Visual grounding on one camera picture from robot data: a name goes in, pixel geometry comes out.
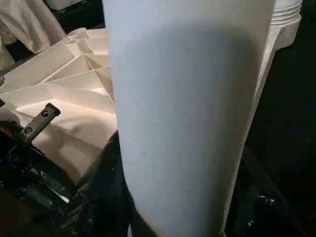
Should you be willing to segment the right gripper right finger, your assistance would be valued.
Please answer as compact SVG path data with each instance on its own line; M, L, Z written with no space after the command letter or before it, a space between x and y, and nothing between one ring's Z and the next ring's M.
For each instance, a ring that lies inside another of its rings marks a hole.
M305 237L293 208L244 147L224 233L228 237Z

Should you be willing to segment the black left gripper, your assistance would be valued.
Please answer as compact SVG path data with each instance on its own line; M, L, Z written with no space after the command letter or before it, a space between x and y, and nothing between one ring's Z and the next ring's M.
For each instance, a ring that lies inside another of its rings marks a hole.
M48 103L31 121L23 126L20 118L0 106L0 186L51 188L68 203L75 193L75 184L64 169L34 146L33 141L61 114Z

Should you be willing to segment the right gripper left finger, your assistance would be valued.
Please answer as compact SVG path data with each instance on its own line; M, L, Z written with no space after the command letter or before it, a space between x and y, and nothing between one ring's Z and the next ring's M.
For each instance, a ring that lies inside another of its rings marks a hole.
M77 184L59 227L61 237L126 237L131 221L131 197L123 173L119 133Z

